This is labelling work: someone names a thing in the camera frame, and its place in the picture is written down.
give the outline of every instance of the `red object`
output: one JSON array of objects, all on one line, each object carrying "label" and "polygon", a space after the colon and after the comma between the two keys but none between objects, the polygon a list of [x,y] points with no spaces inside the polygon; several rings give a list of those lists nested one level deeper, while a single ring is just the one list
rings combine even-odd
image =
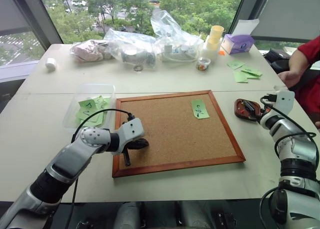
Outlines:
[{"label": "red object", "polygon": [[[298,47],[310,65],[320,60],[320,36]],[[320,114],[320,75],[295,92],[295,99],[307,114]]]}]

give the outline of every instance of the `person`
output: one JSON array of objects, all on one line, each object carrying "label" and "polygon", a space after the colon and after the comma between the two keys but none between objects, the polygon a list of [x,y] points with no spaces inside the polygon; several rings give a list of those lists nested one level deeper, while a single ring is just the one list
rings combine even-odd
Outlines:
[{"label": "person", "polygon": [[[289,70],[278,74],[290,89],[296,85],[304,72],[320,61],[320,36],[299,46],[289,59]],[[295,92],[295,99],[320,131],[320,75]]]}]

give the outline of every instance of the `plastic bag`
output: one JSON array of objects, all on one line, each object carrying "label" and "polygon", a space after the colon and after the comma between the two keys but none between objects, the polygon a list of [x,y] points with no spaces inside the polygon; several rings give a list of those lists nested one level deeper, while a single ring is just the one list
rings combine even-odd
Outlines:
[{"label": "plastic bag", "polygon": [[133,65],[135,71],[141,71],[145,66],[154,67],[156,64],[156,39],[153,36],[110,28],[103,39],[108,43],[111,55]]},{"label": "plastic bag", "polygon": [[70,48],[70,54],[78,62],[96,62],[112,59],[108,43],[105,40],[87,40],[76,42]]},{"label": "plastic bag", "polygon": [[158,36],[155,46],[161,53],[162,61],[193,62],[199,57],[204,41],[183,31],[166,10],[153,14],[151,24]]}]

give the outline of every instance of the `table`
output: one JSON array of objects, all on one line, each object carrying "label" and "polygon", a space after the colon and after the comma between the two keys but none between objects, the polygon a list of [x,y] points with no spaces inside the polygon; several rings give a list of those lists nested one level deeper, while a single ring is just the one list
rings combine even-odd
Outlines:
[{"label": "table", "polygon": [[[269,132],[234,116],[234,101],[259,98],[272,91],[214,92],[216,100],[246,158],[223,164],[112,178],[112,156],[93,156],[79,178],[76,202],[217,200],[259,198],[278,185],[280,162]],[[118,93],[117,98],[153,95]],[[71,140],[62,119],[72,94],[16,94],[0,114],[0,201],[14,201],[35,180],[58,151]],[[295,101],[289,114],[307,131],[320,134]],[[72,200],[72,189],[62,201]]]},{"label": "table", "polygon": [[[45,52],[32,74],[18,90],[18,94],[71,94],[81,83],[109,83],[117,93],[177,93],[201,90],[270,91],[274,86],[284,86],[267,61],[253,45],[248,53],[218,55],[207,71],[196,70],[192,63],[159,63],[155,69],[136,72],[115,59],[100,62],[76,63],[69,55],[71,45],[53,44]],[[47,58],[55,58],[58,69],[47,73]],[[240,60],[259,69],[260,80],[236,83],[227,62]]]}]

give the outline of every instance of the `cable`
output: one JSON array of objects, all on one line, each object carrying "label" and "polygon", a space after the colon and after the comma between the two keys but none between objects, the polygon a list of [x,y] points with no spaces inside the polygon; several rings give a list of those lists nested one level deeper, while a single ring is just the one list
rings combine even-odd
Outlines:
[{"label": "cable", "polygon": [[268,191],[261,197],[261,200],[260,200],[260,205],[259,205],[259,217],[260,217],[260,221],[261,221],[261,223],[262,223],[262,225],[263,225],[263,227],[264,227],[265,229],[267,229],[267,225],[266,225],[265,220],[264,220],[264,218],[263,218],[263,216],[262,216],[262,206],[263,206],[263,204],[264,204],[264,201],[265,201],[266,197],[267,197],[270,193],[274,192],[274,191],[277,190],[277,189],[278,189],[278,187],[275,187],[275,188],[272,188],[272,189],[268,190]]},{"label": "cable", "polygon": [[315,145],[315,148],[316,148],[316,163],[315,163],[315,168],[318,167],[319,165],[319,150],[318,150],[318,147],[317,147],[317,144],[315,143],[313,137],[316,136],[316,134],[314,134],[313,132],[307,132],[305,129],[303,129],[302,126],[300,126],[298,123],[296,123],[293,119],[291,119],[289,116],[287,116],[286,114],[284,114],[282,111],[274,108],[271,104],[268,104],[266,102],[264,102],[264,99],[268,99],[269,97],[268,96],[263,96],[260,98],[260,102],[265,105],[266,107],[274,110],[275,112],[279,113],[280,115],[282,115],[283,117],[285,117],[287,120],[289,120],[290,122],[292,122],[294,125],[296,125],[301,131],[304,132],[304,135],[307,135],[308,138],[310,139],[310,141]]},{"label": "cable", "polygon": [[[77,129],[75,130],[74,134],[72,135],[72,139],[71,139],[71,143],[73,143],[76,139],[76,136],[79,132],[79,130],[83,127],[83,125],[92,117],[94,117],[95,115],[102,113],[102,112],[107,112],[107,111],[117,111],[117,112],[121,112],[121,113],[126,113],[128,115],[129,118],[133,118],[132,113],[127,112],[125,110],[120,110],[120,109],[114,109],[114,108],[110,108],[110,109],[103,109],[103,110],[99,110],[93,114],[91,114],[90,116],[88,116],[85,120],[83,120],[83,122],[77,127]],[[65,227],[64,229],[68,229],[69,225],[70,225],[70,221],[72,218],[72,214],[74,212],[74,208],[75,208],[75,199],[76,199],[76,193],[77,193],[77,187],[78,187],[78,181],[79,181],[79,177],[75,180],[75,185],[74,185],[74,189],[73,189],[73,196],[72,196],[72,202],[71,202],[71,209],[69,212],[69,216],[68,219],[66,221]]]},{"label": "cable", "polygon": [[277,155],[277,157],[279,158],[279,153],[277,150],[278,144],[280,143],[280,141],[282,141],[285,138],[289,138],[289,137],[293,137],[293,136],[300,136],[300,135],[307,135],[309,138],[314,138],[317,134],[315,134],[314,132],[299,132],[299,133],[293,133],[293,134],[289,134],[289,135],[285,135],[280,137],[274,144],[274,152]]}]

